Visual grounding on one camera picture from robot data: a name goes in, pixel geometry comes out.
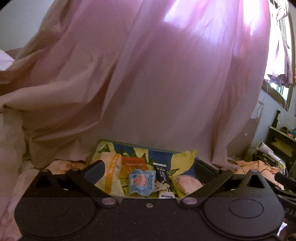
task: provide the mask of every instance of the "blue snack package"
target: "blue snack package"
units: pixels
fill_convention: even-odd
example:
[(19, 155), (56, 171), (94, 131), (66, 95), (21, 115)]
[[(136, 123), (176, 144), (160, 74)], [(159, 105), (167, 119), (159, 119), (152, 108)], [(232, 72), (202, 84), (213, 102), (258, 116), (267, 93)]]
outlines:
[(130, 173), (128, 180), (129, 194), (149, 196), (155, 189), (155, 171), (135, 169)]

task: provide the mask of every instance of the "orange snack package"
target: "orange snack package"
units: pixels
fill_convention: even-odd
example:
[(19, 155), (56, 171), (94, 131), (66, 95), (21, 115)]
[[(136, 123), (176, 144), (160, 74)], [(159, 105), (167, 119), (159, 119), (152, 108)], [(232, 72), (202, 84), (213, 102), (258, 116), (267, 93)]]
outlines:
[(145, 162), (145, 159), (141, 157), (122, 156), (122, 166), (119, 178), (128, 178), (129, 174), (135, 169), (140, 169), (142, 171), (149, 170)]

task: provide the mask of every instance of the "metal screw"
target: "metal screw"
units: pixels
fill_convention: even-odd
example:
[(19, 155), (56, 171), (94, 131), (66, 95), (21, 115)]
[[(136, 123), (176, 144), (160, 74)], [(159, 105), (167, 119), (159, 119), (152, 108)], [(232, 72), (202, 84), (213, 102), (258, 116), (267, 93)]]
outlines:
[(104, 205), (114, 205), (116, 203), (116, 199), (112, 197), (105, 197), (102, 199), (102, 204)]
[(147, 203), (146, 207), (153, 207), (153, 203)]
[(195, 197), (185, 197), (182, 201), (186, 205), (194, 205), (197, 203), (197, 199)]

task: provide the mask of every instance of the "orange stripe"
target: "orange stripe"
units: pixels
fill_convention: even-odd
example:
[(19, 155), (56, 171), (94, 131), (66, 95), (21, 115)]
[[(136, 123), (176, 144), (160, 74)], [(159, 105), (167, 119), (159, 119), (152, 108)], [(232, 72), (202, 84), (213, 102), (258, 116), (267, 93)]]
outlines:
[(108, 194), (111, 193), (113, 173), (115, 171), (119, 156), (120, 156), (120, 154), (115, 153), (114, 156), (112, 157), (112, 161), (111, 161), (110, 166), (108, 168), (108, 171), (106, 174), (106, 179), (105, 179), (105, 193), (108, 193)]

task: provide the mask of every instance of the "curtain fold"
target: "curtain fold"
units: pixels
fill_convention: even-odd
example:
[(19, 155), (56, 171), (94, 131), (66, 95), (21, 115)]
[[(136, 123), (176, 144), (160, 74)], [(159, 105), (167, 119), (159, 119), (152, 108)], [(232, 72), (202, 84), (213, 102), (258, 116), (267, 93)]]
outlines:
[(36, 167), (85, 160), (100, 138), (197, 149), (230, 167), (226, 146), (257, 103), (269, 32), (262, 0), (56, 0), (0, 72), (0, 106), (23, 111)]

